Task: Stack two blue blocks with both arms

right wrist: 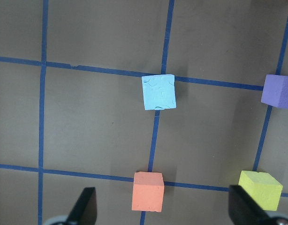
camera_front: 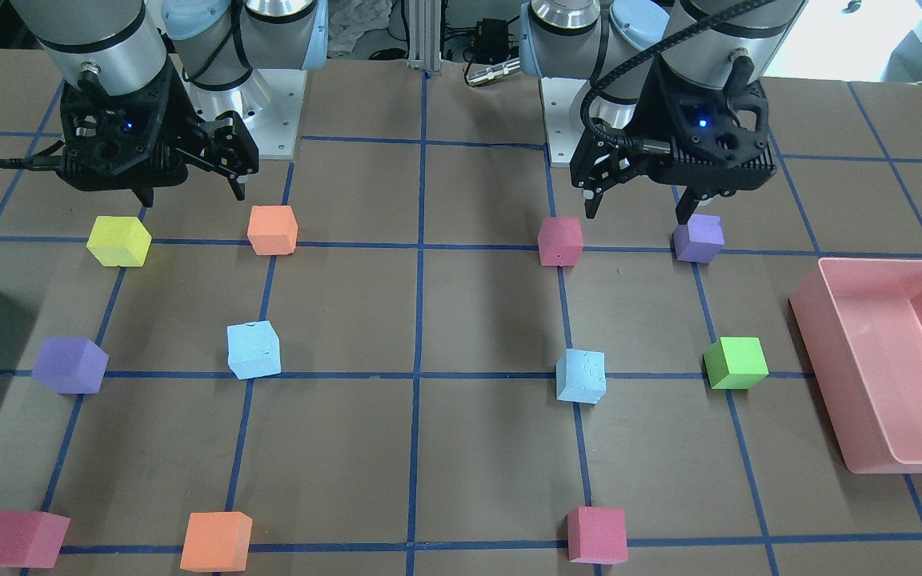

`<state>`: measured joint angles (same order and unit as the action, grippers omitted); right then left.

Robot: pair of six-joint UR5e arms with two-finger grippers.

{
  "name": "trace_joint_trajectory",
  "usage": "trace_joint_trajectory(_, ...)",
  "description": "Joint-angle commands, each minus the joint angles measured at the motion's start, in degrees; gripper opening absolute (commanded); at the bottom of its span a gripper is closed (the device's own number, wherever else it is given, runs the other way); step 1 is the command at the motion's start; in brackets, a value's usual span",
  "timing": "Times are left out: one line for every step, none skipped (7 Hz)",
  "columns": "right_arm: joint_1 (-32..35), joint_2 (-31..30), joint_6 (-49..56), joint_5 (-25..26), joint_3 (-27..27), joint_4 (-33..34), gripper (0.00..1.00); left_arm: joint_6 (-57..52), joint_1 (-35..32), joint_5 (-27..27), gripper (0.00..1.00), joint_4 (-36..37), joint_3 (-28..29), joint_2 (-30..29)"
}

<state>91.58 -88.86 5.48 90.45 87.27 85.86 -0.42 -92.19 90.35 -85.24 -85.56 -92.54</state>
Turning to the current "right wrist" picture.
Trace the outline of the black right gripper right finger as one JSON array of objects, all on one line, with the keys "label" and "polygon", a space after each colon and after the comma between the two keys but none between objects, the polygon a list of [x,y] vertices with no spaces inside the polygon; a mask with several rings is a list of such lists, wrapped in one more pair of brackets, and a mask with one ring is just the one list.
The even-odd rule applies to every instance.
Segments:
[{"label": "black right gripper right finger", "polygon": [[267,213],[239,185],[229,186],[228,214],[234,225],[276,225]]}]

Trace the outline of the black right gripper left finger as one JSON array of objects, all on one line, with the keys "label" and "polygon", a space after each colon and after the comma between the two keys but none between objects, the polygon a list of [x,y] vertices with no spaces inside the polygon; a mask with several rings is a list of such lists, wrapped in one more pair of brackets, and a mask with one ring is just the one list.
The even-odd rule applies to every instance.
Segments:
[{"label": "black right gripper left finger", "polygon": [[81,192],[69,213],[67,225],[94,225],[97,221],[97,197],[95,187],[86,187]]}]

